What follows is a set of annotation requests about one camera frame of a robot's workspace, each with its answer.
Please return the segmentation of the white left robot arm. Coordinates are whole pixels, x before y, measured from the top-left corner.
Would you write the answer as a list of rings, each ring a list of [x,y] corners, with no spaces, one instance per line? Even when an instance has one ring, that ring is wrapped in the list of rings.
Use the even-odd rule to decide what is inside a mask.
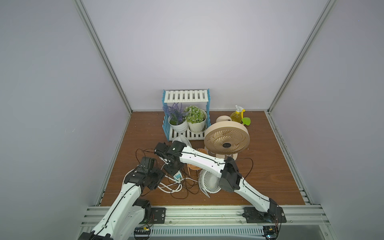
[[[108,212],[91,232],[81,233],[79,239],[127,240],[142,221],[151,217],[150,202],[140,198],[143,189],[154,190],[164,176],[164,172],[156,166],[139,165],[128,172]]]

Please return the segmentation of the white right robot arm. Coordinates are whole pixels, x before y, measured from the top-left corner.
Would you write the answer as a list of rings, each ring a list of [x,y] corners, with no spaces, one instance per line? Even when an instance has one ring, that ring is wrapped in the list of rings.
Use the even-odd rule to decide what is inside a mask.
[[[219,186],[222,190],[240,195],[253,206],[250,215],[258,223],[287,222],[283,208],[273,199],[253,188],[240,174],[236,161],[232,158],[212,157],[178,141],[173,142],[170,146],[158,143],[154,153],[165,161],[164,170],[169,175],[175,175],[185,164],[197,166],[212,173],[220,179]]]

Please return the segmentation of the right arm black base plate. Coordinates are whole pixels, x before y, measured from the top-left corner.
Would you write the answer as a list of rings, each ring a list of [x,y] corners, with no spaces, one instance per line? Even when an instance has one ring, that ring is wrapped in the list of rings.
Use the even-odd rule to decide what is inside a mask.
[[[269,210],[267,213],[259,212],[254,207],[245,207],[242,216],[246,219],[247,223],[273,225],[287,222],[284,210],[280,206]]]

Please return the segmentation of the teal white power strip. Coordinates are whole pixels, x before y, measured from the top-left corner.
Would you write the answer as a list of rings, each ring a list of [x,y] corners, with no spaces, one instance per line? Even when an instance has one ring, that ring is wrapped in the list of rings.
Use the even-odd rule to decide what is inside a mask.
[[[178,171],[177,173],[175,173],[174,175],[173,175],[173,179],[174,179],[174,181],[176,182],[176,183],[181,183],[182,182],[182,180],[183,180],[183,175],[182,175],[182,173],[181,173],[181,171]]]

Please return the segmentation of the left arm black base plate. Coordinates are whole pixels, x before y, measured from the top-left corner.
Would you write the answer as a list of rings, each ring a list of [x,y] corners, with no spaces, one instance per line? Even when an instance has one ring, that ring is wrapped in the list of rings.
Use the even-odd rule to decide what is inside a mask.
[[[166,218],[166,208],[147,208],[142,224],[164,224]]]

